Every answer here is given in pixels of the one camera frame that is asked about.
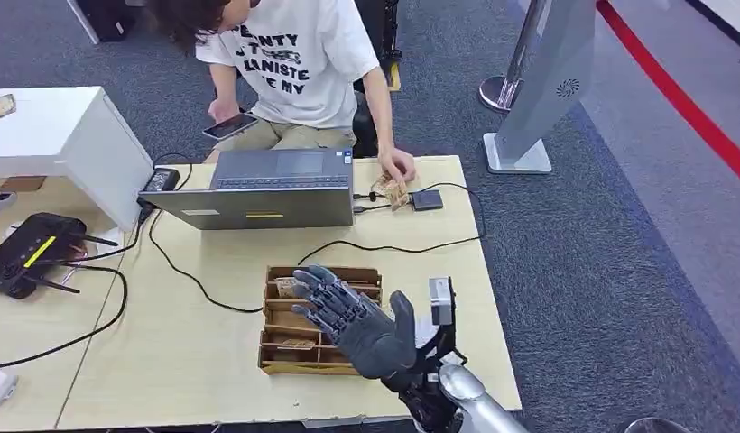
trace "dark hair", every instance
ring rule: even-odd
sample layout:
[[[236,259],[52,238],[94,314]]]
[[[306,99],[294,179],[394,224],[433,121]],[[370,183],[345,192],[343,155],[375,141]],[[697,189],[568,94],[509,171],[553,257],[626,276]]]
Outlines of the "dark hair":
[[[224,6],[230,0],[149,0],[147,6],[158,30],[186,53],[202,43],[221,24]]]

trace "gray glove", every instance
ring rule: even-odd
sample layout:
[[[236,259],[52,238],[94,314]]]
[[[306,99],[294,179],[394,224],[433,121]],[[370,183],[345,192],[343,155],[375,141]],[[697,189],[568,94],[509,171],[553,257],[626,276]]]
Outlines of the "gray glove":
[[[390,298],[394,321],[326,268],[312,265],[293,277],[299,281],[296,294],[314,305],[313,309],[295,305],[293,312],[327,334],[358,373],[368,379],[388,379],[414,366],[415,316],[400,291]]]

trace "cardboard organizer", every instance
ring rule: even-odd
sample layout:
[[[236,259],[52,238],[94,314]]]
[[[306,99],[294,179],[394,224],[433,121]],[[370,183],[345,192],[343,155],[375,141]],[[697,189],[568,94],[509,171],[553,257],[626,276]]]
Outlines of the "cardboard organizer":
[[[291,311],[301,304],[313,306],[303,299],[283,299],[275,279],[293,275],[295,267],[270,267],[264,288],[264,330],[258,350],[258,366],[267,374],[357,374],[328,336],[319,331],[304,316]],[[330,268],[341,280],[358,293],[364,293],[381,305],[383,295],[381,275],[375,269]]]

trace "light wooden tabletop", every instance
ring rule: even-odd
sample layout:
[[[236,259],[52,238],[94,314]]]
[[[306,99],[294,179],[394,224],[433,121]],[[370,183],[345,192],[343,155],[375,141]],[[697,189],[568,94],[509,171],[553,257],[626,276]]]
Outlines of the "light wooden tabletop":
[[[417,160],[415,190],[442,181],[465,184],[458,157]],[[182,175],[187,166],[177,166]],[[187,189],[208,186],[213,165],[195,166]],[[355,161],[355,191],[378,177],[374,161]],[[215,299],[240,308],[262,304],[269,265],[294,265],[336,239],[363,245],[422,248],[476,234],[468,194],[439,188],[444,208],[413,213],[388,209],[356,217],[353,227],[199,231],[162,215],[155,237],[178,267],[193,273]],[[507,409],[520,409],[503,330],[478,241],[436,252],[363,252],[336,246],[309,263],[371,267],[384,278],[384,306],[404,290],[419,314],[429,314],[428,279],[451,276],[458,294],[458,348],[468,366]],[[148,243],[124,258],[129,303],[122,321],[96,336],[61,414],[59,428],[118,428],[213,422],[286,421],[406,416],[378,381],[360,377],[273,375],[256,365],[259,314],[208,303],[190,280],[173,272]],[[113,286],[102,318],[115,314]]]
[[[10,225],[42,211],[78,217],[93,231],[112,225],[67,179],[48,178],[40,190],[20,193],[13,206],[0,211],[0,244]],[[120,259],[96,265],[117,267]],[[111,273],[75,272],[68,285],[81,290],[77,295],[43,287],[22,300],[0,294],[0,363],[38,354],[93,330],[113,278]],[[0,431],[56,426],[87,343],[5,369],[17,374],[19,383],[12,398],[0,406]]]

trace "laptop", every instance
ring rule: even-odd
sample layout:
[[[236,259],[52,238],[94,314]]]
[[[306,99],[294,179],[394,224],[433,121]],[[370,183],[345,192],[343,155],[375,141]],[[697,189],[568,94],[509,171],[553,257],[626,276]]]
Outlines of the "laptop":
[[[207,190],[139,197],[200,230],[351,226],[350,149],[226,151]]]

